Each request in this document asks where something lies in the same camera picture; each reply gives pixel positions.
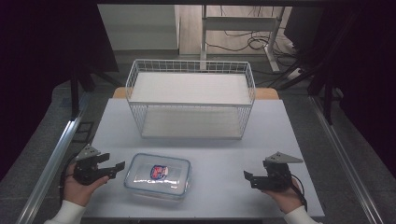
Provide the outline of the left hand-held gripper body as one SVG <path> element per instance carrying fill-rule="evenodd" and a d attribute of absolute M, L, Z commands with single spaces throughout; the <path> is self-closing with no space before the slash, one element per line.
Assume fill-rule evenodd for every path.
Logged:
<path fill-rule="evenodd" d="M 98 180 L 98 164 L 95 157 L 102 153 L 91 145 L 86 145 L 76 156 L 76 166 L 73 177 L 81 185 L 88 186 Z"/>

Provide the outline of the white desk frame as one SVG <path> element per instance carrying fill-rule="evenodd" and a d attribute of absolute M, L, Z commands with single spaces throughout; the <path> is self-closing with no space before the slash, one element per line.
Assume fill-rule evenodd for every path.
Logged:
<path fill-rule="evenodd" d="M 269 34 L 268 42 L 264 44 L 263 50 L 271 69 L 279 73 L 280 69 L 274 56 L 274 44 L 283 19 L 285 7 L 271 17 L 230 17 L 230 16 L 207 16 L 207 6 L 202 5 L 202 40 L 200 48 L 200 60 L 205 61 L 207 55 L 206 34 L 208 31 L 248 31 L 266 32 Z"/>

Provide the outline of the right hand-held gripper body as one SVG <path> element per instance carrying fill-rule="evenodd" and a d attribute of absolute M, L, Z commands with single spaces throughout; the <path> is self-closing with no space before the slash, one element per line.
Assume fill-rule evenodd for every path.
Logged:
<path fill-rule="evenodd" d="M 289 163 L 302 163 L 303 160 L 277 152 L 262 162 L 267 172 L 265 190 L 284 191 L 292 184 Z"/>

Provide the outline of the person's left hand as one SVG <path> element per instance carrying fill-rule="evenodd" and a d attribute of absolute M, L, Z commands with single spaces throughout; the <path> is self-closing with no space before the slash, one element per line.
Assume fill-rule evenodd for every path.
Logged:
<path fill-rule="evenodd" d="M 81 185 L 73 177 L 75 166 L 76 165 L 73 163 L 67 168 L 64 181 L 64 199 L 70 203 L 75 203 L 85 207 L 89 203 L 92 194 L 98 188 L 106 184 L 109 180 L 109 177 L 101 177 L 88 186 Z"/>

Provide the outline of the clear food container blue rim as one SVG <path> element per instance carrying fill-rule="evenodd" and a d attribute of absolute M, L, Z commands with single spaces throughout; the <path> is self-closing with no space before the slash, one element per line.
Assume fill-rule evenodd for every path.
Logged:
<path fill-rule="evenodd" d="M 191 163 L 188 160 L 147 153 L 134 155 L 124 179 L 124 187 L 133 193 L 181 200 L 191 180 Z"/>

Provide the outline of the aluminium rail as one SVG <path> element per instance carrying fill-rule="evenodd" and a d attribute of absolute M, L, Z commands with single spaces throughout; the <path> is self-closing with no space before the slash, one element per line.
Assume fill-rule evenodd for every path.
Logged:
<path fill-rule="evenodd" d="M 56 172 L 61 165 L 66 150 L 68 149 L 72 138 L 77 131 L 81 118 L 84 115 L 92 95 L 84 92 L 78 100 L 78 112 L 76 116 L 70 119 L 64 128 L 64 131 L 50 155 L 46 166 L 38 178 L 35 187 L 30 194 L 25 206 L 16 221 L 16 224 L 32 224 L 35 216 L 44 201 L 44 198 L 50 188 L 50 184 L 56 175 Z"/>
<path fill-rule="evenodd" d="M 363 184 L 361 177 L 359 176 L 352 161 L 348 157 L 346 149 L 339 139 L 338 134 L 336 133 L 334 127 L 326 120 L 325 116 L 323 115 L 324 109 L 320 104 L 319 99 L 312 96 L 309 96 L 308 99 L 314 107 L 319 122 L 329 138 L 334 153 L 336 154 L 340 165 L 346 174 L 346 178 L 348 179 L 355 195 L 357 196 L 357 199 L 368 221 L 370 224 L 384 224 L 383 218 L 380 216 L 369 190 Z"/>

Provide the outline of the wooden board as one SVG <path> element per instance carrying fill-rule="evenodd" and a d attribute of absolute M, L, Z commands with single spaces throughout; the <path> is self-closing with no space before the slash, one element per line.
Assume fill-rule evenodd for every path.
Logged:
<path fill-rule="evenodd" d="M 113 98 L 124 98 L 126 96 L 126 89 L 124 87 L 116 88 L 113 93 Z M 279 100 L 278 93 L 273 88 L 257 88 L 256 96 L 257 100 Z"/>

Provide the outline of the white cabinet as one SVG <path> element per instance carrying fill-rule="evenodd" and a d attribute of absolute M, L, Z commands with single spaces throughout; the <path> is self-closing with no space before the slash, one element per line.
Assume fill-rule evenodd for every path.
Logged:
<path fill-rule="evenodd" d="M 175 5 L 99 5 L 114 50 L 176 50 L 179 9 Z"/>

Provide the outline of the black metal stand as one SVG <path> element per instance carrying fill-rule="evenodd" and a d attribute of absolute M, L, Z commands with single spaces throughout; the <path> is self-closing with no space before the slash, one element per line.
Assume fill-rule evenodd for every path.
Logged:
<path fill-rule="evenodd" d="M 312 77 L 312 81 L 307 88 L 309 95 L 318 95 L 321 90 L 324 90 L 323 109 L 322 114 L 326 121 L 332 125 L 332 90 L 333 90 L 333 75 L 330 69 L 331 60 L 323 59 L 317 65 L 303 71 L 299 76 L 284 84 L 276 87 L 277 91 L 286 90 L 289 87 L 300 83 L 301 81 Z"/>
<path fill-rule="evenodd" d="M 73 66 L 70 74 L 70 91 L 71 91 L 71 120 L 75 120 L 82 111 L 82 102 L 79 100 L 78 85 L 87 92 L 95 89 L 95 84 L 91 74 L 98 76 L 104 81 L 112 84 L 114 87 L 120 87 L 121 83 L 114 77 L 111 77 L 104 71 L 99 70 L 90 64 L 76 64 Z"/>

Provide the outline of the person's right hand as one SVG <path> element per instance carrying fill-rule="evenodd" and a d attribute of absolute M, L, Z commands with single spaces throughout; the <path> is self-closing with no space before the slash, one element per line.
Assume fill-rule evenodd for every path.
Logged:
<path fill-rule="evenodd" d="M 288 214 L 303 205 L 299 195 L 292 188 L 282 192 L 264 190 L 263 193 L 269 195 L 284 214 Z"/>

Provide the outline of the dark curtain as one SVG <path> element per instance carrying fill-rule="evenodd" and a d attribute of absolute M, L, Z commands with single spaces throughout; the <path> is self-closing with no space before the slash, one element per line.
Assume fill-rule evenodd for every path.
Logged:
<path fill-rule="evenodd" d="M 75 73 L 116 72 L 96 0 L 0 0 L 0 180 Z"/>
<path fill-rule="evenodd" d="M 335 54 L 340 106 L 396 177 L 396 0 L 356 0 L 359 15 Z M 347 7 L 294 7 L 284 35 L 318 63 L 349 14 Z"/>

